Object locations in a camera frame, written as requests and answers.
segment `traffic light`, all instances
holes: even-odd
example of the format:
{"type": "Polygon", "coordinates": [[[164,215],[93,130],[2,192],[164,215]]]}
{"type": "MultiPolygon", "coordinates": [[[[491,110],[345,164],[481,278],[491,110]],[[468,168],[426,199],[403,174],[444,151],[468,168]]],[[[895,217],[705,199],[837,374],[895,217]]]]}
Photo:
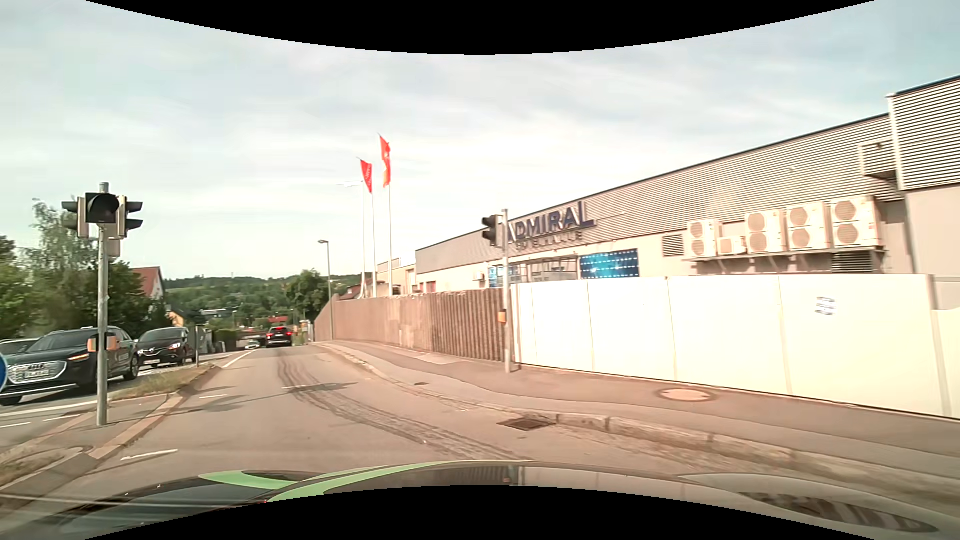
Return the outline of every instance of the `traffic light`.
{"type": "Polygon", "coordinates": [[[481,234],[484,238],[490,241],[490,245],[496,247],[496,217],[494,214],[489,217],[483,218],[480,222],[483,223],[484,227],[487,229],[481,234]]]}
{"type": "Polygon", "coordinates": [[[120,201],[112,193],[86,194],[86,222],[111,224],[117,222],[120,201]]]}
{"type": "Polygon", "coordinates": [[[126,238],[127,233],[132,229],[139,229],[143,225],[142,219],[130,219],[127,217],[133,212],[139,212],[143,209],[143,203],[128,201],[127,197],[121,195],[118,198],[120,207],[117,209],[117,235],[126,238]]]}
{"type": "Polygon", "coordinates": [[[86,224],[86,199],[63,201],[60,206],[67,211],[63,216],[63,226],[77,232],[78,238],[90,238],[90,226],[86,224]]]}

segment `admiral sign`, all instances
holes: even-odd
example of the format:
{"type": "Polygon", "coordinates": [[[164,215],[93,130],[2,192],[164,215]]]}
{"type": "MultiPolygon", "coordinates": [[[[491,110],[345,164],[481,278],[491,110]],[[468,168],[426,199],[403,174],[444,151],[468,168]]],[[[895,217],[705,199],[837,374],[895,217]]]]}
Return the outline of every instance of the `admiral sign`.
{"type": "Polygon", "coordinates": [[[578,242],[584,239],[584,229],[596,227],[587,219],[584,202],[563,210],[518,219],[510,224],[510,241],[519,251],[548,248],[555,244],[578,242]]]}

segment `car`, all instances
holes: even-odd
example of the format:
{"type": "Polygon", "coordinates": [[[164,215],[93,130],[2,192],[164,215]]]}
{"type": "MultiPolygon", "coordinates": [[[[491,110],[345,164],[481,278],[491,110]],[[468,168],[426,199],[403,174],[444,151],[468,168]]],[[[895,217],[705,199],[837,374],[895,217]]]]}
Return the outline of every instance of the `car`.
{"type": "Polygon", "coordinates": [[[293,335],[287,327],[273,327],[267,332],[267,347],[290,347],[294,344],[293,335]]]}
{"type": "MultiPolygon", "coordinates": [[[[24,396],[81,388],[97,388],[97,331],[79,329],[52,331],[19,355],[6,358],[7,385],[0,392],[0,405],[20,403],[24,396]]],[[[107,328],[108,377],[134,380],[140,366],[133,353],[133,339],[123,329],[107,328]]]]}
{"type": "Polygon", "coordinates": [[[146,331],[136,341],[136,356],[140,365],[174,363],[182,366],[193,358],[190,331],[183,327],[160,328],[146,331]]]}
{"type": "Polygon", "coordinates": [[[39,337],[4,339],[0,341],[0,356],[9,358],[10,356],[19,355],[29,349],[38,339],[39,337]]]}

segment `blue sign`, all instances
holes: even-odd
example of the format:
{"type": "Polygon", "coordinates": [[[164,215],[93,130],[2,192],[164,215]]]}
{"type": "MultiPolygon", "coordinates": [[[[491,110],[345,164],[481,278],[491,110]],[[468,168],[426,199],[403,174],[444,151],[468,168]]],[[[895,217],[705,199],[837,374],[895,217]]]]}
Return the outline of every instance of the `blue sign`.
{"type": "Polygon", "coordinates": [[[596,253],[580,257],[580,279],[639,278],[640,263],[637,250],[596,253]]]}
{"type": "Polygon", "coordinates": [[[587,219],[587,209],[584,208],[584,202],[580,201],[563,211],[555,210],[516,220],[510,224],[510,242],[518,250],[577,242],[583,240],[583,229],[595,226],[596,222],[587,219]]]}
{"type": "Polygon", "coordinates": [[[3,353],[0,353],[0,392],[3,392],[3,389],[7,387],[7,374],[10,371],[7,367],[7,359],[3,356],[3,353]]]}

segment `red roof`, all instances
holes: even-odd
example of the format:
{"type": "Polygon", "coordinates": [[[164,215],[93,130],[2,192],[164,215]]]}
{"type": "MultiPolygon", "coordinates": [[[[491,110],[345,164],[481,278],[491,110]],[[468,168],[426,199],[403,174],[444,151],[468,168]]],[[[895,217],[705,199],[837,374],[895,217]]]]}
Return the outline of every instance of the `red roof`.
{"type": "Polygon", "coordinates": [[[149,266],[147,268],[131,268],[134,272],[143,278],[143,294],[152,296],[154,294],[154,285],[160,281],[160,290],[163,290],[163,278],[160,275],[159,266],[149,266]]]}

